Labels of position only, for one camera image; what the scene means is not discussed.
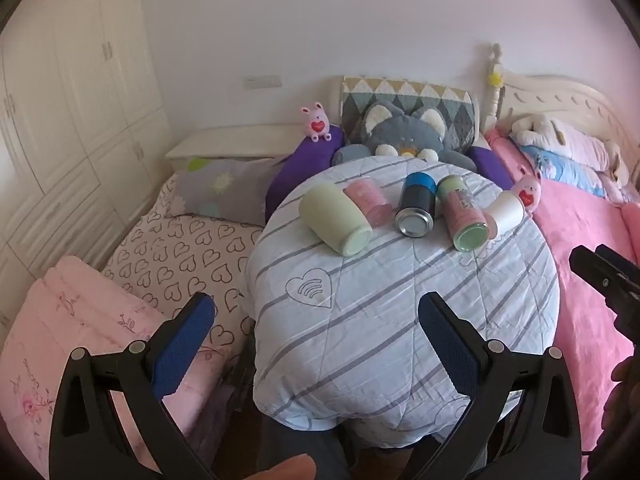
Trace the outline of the person's right hand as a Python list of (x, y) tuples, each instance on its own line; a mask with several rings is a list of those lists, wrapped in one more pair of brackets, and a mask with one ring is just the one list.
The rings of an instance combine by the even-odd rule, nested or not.
[(613, 368), (611, 372), (611, 380), (614, 382), (615, 387), (613, 389), (614, 392), (619, 392), (623, 390), (628, 379), (631, 376), (631, 370), (634, 366), (634, 357), (627, 356), (626, 359), (620, 361), (616, 367)]

